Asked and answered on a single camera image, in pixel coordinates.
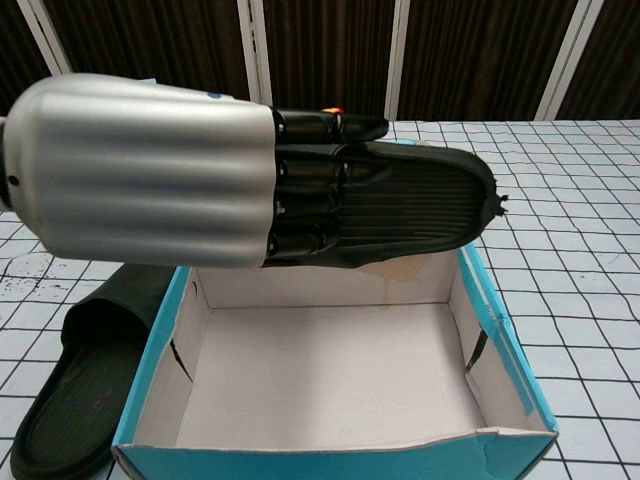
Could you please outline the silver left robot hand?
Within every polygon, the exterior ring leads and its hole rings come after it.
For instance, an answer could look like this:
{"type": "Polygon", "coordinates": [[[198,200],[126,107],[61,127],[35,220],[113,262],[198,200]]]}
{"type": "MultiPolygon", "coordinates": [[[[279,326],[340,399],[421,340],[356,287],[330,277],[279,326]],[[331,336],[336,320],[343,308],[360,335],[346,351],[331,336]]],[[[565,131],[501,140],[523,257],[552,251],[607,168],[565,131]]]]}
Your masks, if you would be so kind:
{"type": "Polygon", "coordinates": [[[359,144],[384,118],[277,110],[101,74],[49,77],[1,121],[1,205],[61,258],[254,268],[287,144],[359,144]]]}

